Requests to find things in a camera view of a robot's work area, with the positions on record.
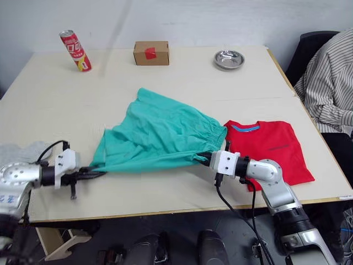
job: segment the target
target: silver dish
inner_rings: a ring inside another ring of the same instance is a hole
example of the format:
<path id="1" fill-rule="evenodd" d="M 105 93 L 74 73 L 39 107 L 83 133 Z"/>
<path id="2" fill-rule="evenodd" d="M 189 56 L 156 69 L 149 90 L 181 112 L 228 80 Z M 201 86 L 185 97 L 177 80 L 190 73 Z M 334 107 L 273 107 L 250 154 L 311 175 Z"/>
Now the silver dish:
<path id="1" fill-rule="evenodd" d="M 220 68 L 232 70 L 241 67 L 245 58 L 237 51 L 223 50 L 215 54 L 214 62 Z"/>

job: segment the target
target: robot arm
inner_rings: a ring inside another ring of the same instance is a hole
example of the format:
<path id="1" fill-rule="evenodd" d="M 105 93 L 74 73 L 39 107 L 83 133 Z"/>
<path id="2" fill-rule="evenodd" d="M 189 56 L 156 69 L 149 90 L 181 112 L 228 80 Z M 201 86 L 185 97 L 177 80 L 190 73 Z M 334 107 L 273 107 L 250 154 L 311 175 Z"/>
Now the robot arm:
<path id="1" fill-rule="evenodd" d="M 75 184 L 78 180 L 102 174 L 104 172 L 92 172 L 89 167 L 79 168 L 78 153 L 71 149 L 65 149 L 57 155 L 54 166 L 19 162 L 0 168 L 0 252 L 11 245 L 32 189 L 71 185 L 71 199 L 75 199 Z"/>
<path id="2" fill-rule="evenodd" d="M 256 161 L 249 157 L 240 157 L 240 153 L 217 151 L 211 155 L 210 167 L 217 173 L 231 178 L 237 176 L 256 179 L 259 182 L 263 198 L 274 218 L 275 227 L 279 230 L 284 249 L 287 253 L 293 253 L 287 258 L 291 260 L 291 264 L 304 264 L 301 263 L 301 257 L 307 259 L 306 254 L 312 248 L 321 251 L 327 264 L 336 264 L 319 231 L 311 224 L 304 212 L 302 204 L 291 187 L 284 182 L 279 164 L 268 159 Z"/>

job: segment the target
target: table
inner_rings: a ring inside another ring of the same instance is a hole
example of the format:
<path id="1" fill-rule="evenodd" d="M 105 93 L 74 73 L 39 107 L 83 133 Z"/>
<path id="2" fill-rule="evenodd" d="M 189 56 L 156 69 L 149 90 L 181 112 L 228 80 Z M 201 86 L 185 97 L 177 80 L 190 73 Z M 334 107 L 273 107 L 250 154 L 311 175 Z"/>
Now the table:
<path id="1" fill-rule="evenodd" d="M 171 48 L 170 66 L 136 66 L 132 50 L 90 51 L 93 69 L 77 72 L 67 53 L 34 54 L 0 102 L 0 143 L 21 146 L 65 139 L 88 165 L 104 128 L 122 122 L 140 87 L 190 104 L 225 123 L 284 120 L 292 124 L 316 181 L 293 186 L 304 203 L 353 195 L 329 149 L 266 47 L 232 47 L 245 65 L 219 71 L 219 47 Z M 225 209 L 213 186 L 214 173 L 197 165 L 148 174 L 112 174 L 69 187 L 32 192 L 30 220 L 59 221 Z M 246 187 L 225 178 L 232 205 L 248 207 Z M 257 206 L 264 206 L 260 193 Z"/>

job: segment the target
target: white wall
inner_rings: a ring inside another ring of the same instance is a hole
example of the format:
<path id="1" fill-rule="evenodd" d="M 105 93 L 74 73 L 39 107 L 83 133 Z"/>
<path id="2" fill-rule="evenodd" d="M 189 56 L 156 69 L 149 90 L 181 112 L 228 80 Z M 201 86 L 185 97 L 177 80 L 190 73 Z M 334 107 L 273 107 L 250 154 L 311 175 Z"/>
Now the white wall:
<path id="1" fill-rule="evenodd" d="M 33 52 L 64 51 L 58 33 L 65 29 L 86 50 L 133 47 L 136 40 L 263 44 L 286 69 L 300 34 L 349 27 L 352 0 L 0 0 L 0 89 Z"/>

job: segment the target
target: striped shirt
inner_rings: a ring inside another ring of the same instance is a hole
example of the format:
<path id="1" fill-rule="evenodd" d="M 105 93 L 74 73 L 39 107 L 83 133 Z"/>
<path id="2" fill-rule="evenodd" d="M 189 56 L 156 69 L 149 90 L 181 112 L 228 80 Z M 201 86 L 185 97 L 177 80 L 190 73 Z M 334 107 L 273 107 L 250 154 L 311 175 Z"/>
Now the striped shirt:
<path id="1" fill-rule="evenodd" d="M 318 50 L 294 89 L 320 132 L 353 126 L 353 29 Z"/>

